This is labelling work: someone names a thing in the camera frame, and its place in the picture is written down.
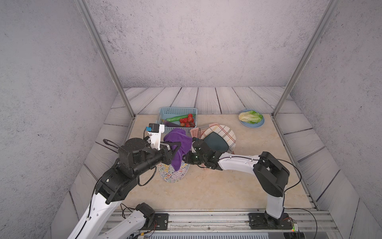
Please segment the dark teal square plate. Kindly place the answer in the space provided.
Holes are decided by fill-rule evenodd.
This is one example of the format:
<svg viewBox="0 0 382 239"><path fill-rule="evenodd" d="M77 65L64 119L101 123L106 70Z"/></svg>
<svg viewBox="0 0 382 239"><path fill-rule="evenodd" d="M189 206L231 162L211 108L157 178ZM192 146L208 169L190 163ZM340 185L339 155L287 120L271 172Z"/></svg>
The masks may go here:
<svg viewBox="0 0 382 239"><path fill-rule="evenodd" d="M229 146L227 142L219 134L211 132L204 138L204 142L211 148L213 151L218 151L221 153L227 152Z"/></svg>

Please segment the colourful squiggle round plate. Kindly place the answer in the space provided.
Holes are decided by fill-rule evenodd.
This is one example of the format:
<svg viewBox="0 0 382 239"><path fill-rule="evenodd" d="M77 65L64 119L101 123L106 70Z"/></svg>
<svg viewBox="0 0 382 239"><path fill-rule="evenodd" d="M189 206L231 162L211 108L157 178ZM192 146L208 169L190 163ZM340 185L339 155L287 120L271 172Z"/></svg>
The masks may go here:
<svg viewBox="0 0 382 239"><path fill-rule="evenodd" d="M161 178L167 183L176 183L183 179L190 168L189 164L182 161L181 167L178 171L174 169L172 165L166 165L160 163L158 165L158 170Z"/></svg>

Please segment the white plaid round plate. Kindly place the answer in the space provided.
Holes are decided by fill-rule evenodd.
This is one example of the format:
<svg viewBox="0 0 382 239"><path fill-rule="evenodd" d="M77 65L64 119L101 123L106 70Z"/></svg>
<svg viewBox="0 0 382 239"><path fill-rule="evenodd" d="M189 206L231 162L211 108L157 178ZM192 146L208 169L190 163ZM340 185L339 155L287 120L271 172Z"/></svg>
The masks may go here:
<svg viewBox="0 0 382 239"><path fill-rule="evenodd" d="M229 146L227 153L234 154L234 149L236 147L236 135L230 127L226 125L216 124L210 127L209 129L207 129L203 133L201 139L204 140L204 138L211 132L215 132L219 134L222 138L224 138L224 140L227 142Z"/></svg>

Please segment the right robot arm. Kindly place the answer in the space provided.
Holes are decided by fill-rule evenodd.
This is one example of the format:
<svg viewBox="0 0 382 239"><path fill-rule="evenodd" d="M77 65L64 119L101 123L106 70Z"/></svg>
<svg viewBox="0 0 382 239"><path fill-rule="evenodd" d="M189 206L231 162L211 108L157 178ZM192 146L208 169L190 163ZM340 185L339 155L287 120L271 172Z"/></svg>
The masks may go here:
<svg viewBox="0 0 382 239"><path fill-rule="evenodd" d="M292 225L284 225L285 187L290 172L269 152L255 156L242 156L213 150L201 139L195 138L191 150L183 156L185 163L204 165L213 170L233 170L254 175L262 189L267 193L267 206L263 214L249 214L249 225L253 230L291 229Z"/></svg>

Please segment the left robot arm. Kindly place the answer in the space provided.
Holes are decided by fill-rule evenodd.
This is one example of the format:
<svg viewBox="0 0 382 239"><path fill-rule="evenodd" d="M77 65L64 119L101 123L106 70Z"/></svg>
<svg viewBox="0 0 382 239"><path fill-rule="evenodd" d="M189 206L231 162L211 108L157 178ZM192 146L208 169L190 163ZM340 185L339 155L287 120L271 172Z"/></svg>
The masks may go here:
<svg viewBox="0 0 382 239"><path fill-rule="evenodd" d="M171 164L181 147L180 142L149 145L148 137L129 139L118 149L114 165L97 181L90 204L73 229L71 239L100 238L100 231L129 192L140 185L140 175L155 169L159 163Z"/></svg>

